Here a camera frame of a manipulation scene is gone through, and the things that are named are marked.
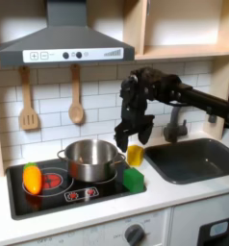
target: faucet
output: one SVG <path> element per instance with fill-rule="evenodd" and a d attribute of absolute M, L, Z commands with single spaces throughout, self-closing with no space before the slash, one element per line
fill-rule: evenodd
<path fill-rule="evenodd" d="M 177 142 L 178 136 L 187 135 L 187 120 L 185 119 L 183 125 L 178 125 L 179 112 L 182 107 L 173 107 L 170 122 L 164 128 L 164 137 L 167 142 Z"/>

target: range hood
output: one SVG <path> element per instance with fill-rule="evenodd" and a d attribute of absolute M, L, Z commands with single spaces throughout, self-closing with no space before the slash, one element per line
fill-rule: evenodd
<path fill-rule="evenodd" d="M 0 45 L 1 66 L 134 59 L 134 47 L 87 26 L 87 0 L 47 0 L 46 9 L 45 29 Z"/>

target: white countertop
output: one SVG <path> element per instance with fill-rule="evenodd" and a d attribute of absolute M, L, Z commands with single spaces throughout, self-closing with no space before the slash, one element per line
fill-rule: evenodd
<path fill-rule="evenodd" d="M 199 132 L 185 139 L 201 137 L 209 136 Z M 224 135 L 222 142 L 229 147 L 229 131 Z M 147 145 L 162 143 L 165 141 L 161 138 L 151 140 Z M 144 175 L 146 192 L 20 221 L 11 218 L 7 178 L 0 178 L 0 245 L 80 229 L 124 216 L 163 209 L 229 192 L 229 176 L 178 185 L 165 181 L 146 160 L 138 170 Z"/>

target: pot handle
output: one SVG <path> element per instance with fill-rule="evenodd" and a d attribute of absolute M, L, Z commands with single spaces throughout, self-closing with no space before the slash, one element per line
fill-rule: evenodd
<path fill-rule="evenodd" d="M 61 159 L 61 160 L 66 160 L 66 158 L 60 157 L 60 153 L 63 152 L 63 151 L 64 151 L 64 150 L 60 150 L 60 151 L 57 153 L 57 156 L 58 156 L 58 158 Z"/>
<path fill-rule="evenodd" d="M 126 156 L 125 156 L 125 155 L 123 155 L 123 154 L 121 154 L 121 153 L 118 153 L 118 154 L 123 158 L 123 160 L 118 160 L 118 161 L 116 161 L 114 164 L 119 164 L 119 163 L 121 163 L 121 162 L 123 162 L 123 161 L 126 160 Z"/>

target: stainless steel pot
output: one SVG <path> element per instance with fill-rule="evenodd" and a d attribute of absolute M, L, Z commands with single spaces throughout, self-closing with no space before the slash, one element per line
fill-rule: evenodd
<path fill-rule="evenodd" d="M 58 153 L 58 157 L 67 161 L 71 177 L 83 182 L 103 182 L 115 175 L 115 165 L 125 160 L 110 142 L 87 139 L 68 145 Z"/>

